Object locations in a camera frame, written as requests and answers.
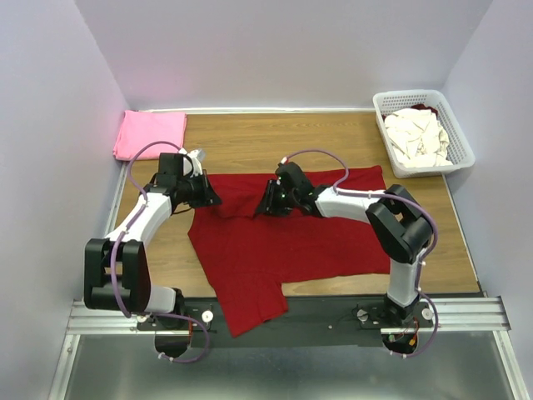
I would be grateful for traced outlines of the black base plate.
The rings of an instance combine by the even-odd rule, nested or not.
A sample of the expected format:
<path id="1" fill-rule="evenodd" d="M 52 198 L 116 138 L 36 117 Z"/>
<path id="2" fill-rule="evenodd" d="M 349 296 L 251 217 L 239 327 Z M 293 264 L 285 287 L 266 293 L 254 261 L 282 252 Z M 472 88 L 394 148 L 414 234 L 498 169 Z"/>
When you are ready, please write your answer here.
<path id="1" fill-rule="evenodd" d="M 431 306 L 418 300 L 402 311 L 383 295 L 289 297 L 288 311 L 237 337 L 230 334 L 213 297 L 187 300 L 188 320 L 140 317 L 137 329 L 154 333 L 157 350 L 182 353 L 187 347 L 296 348 L 357 345 L 411 354 L 418 334 L 434 327 Z"/>

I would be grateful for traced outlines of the cream white t shirt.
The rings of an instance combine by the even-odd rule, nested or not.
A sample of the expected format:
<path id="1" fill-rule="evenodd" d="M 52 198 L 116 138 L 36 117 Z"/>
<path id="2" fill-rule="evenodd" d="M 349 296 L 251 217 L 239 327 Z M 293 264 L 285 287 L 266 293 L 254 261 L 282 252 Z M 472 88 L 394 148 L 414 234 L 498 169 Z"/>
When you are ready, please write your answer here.
<path id="1" fill-rule="evenodd" d="M 383 118 L 396 158 L 404 168 L 450 166 L 450 139 L 438 118 L 428 110 L 403 108 Z"/>

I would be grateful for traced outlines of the dark red shirt in basket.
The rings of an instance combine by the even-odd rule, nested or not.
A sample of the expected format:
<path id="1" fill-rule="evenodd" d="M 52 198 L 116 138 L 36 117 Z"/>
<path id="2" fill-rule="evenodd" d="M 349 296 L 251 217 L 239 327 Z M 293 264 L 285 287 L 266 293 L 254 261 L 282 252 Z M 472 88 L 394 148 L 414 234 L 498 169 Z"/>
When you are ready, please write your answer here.
<path id="1" fill-rule="evenodd" d="M 423 103 L 418 103 L 418 104 L 412 105 L 411 109 L 415 109 L 415 110 L 419 110 L 419 111 L 428 110 L 431 113 L 433 113 L 436 116 L 436 118 L 438 118 L 438 111 L 435 108 L 427 106 L 427 105 L 425 105 Z"/>

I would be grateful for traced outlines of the red t shirt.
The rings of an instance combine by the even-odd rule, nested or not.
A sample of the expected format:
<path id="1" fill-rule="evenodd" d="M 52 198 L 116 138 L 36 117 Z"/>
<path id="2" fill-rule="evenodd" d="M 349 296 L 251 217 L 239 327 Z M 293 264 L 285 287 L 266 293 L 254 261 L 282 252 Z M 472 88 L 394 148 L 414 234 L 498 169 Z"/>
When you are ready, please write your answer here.
<path id="1" fill-rule="evenodd" d="M 370 225 L 344 218 L 255 213 L 269 173 L 214 174 L 222 202 L 194 212 L 188 237 L 238 337 L 288 310 L 282 284 L 387 274 L 390 259 Z"/>

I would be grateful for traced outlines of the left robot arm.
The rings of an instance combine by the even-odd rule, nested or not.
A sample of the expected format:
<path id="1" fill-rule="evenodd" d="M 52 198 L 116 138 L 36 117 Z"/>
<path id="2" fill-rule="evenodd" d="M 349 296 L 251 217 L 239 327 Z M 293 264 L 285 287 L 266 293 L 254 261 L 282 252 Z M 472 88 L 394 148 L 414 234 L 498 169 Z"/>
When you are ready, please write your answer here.
<path id="1" fill-rule="evenodd" d="M 149 182 L 138 185 L 137 203 L 126 218 L 84 250 L 83 301 L 93 310 L 120 311 L 129 317 L 152 317 L 178 329 L 187 316 L 182 291 L 152 283 L 147 246 L 178 206 L 204 208 L 221 204 L 202 167 L 201 149 L 162 153 Z"/>

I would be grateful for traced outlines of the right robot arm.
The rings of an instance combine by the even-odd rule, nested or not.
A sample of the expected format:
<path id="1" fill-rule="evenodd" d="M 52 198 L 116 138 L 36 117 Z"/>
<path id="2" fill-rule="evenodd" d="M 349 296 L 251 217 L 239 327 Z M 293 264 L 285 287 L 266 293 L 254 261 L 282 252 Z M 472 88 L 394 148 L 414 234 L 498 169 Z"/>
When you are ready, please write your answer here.
<path id="1" fill-rule="evenodd" d="M 285 217 L 297 209 L 317 218 L 369 224 L 391 261 L 381 317 L 395 327 L 410 321 L 420 301 L 421 268 L 436 228 L 409 192 L 397 184 L 378 191 L 316 186 L 294 162 L 280 163 L 275 174 L 254 214 Z"/>

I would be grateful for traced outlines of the folded pink t shirt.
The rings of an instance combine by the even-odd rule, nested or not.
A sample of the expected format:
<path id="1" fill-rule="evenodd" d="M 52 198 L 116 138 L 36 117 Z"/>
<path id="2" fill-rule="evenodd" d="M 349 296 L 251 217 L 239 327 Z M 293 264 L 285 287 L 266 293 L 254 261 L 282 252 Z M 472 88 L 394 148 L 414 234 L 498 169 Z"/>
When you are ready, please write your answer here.
<path id="1" fill-rule="evenodd" d="M 146 145 L 169 142 L 149 147 L 138 160 L 158 159 L 161 153 L 176 153 L 182 148 L 187 127 L 184 112 L 140 112 L 126 110 L 112 153 L 116 160 L 131 161 Z"/>

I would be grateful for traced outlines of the white plastic basket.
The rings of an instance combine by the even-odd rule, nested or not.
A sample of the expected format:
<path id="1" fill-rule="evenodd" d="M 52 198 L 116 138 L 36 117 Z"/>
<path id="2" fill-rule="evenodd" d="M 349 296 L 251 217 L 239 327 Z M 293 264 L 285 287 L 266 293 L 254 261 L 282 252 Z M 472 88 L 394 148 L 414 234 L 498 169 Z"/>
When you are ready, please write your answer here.
<path id="1" fill-rule="evenodd" d="M 455 114 L 451 110 L 450 104 L 441 92 L 428 89 L 379 92 L 374 95 L 372 101 L 376 111 L 377 126 L 385 144 L 392 171 L 397 178 L 446 175 L 474 165 L 474 153 L 456 120 Z M 391 141 L 386 135 L 383 118 L 393 112 L 403 108 L 410 108 L 418 103 L 423 103 L 438 111 L 438 120 L 447 131 L 450 139 L 448 147 L 448 159 L 452 161 L 450 166 L 406 168 L 400 165 L 396 158 Z"/>

